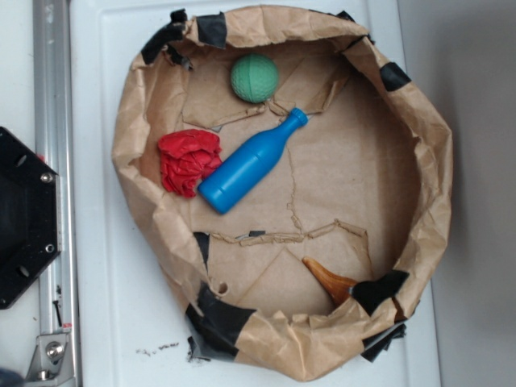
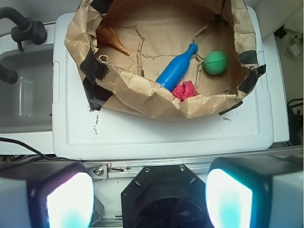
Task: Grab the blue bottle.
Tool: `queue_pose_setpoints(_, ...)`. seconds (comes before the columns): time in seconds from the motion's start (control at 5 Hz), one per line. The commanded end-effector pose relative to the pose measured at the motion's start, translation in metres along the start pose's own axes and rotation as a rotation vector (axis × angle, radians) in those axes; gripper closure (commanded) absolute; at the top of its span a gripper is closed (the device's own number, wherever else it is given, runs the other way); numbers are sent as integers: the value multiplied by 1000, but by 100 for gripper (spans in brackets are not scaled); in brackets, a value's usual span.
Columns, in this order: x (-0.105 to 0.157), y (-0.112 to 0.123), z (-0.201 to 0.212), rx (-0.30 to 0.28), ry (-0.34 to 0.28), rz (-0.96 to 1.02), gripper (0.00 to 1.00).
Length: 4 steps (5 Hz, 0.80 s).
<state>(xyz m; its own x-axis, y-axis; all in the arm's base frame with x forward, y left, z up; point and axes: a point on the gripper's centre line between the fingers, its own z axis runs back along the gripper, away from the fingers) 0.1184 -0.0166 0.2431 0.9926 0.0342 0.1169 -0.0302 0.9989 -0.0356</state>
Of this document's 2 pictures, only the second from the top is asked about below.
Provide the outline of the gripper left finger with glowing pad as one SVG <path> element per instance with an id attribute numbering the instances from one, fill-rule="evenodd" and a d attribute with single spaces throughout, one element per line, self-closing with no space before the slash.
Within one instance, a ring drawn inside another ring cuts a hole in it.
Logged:
<path id="1" fill-rule="evenodd" d="M 2 228 L 88 228 L 94 184 L 75 161 L 2 162 Z"/>

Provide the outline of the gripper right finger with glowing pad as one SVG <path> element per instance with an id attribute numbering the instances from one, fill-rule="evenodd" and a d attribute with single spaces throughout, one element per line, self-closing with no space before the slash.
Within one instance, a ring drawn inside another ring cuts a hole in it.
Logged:
<path id="1" fill-rule="evenodd" d="M 301 157 L 218 157 L 206 179 L 206 205 L 216 228 L 302 228 Z"/>

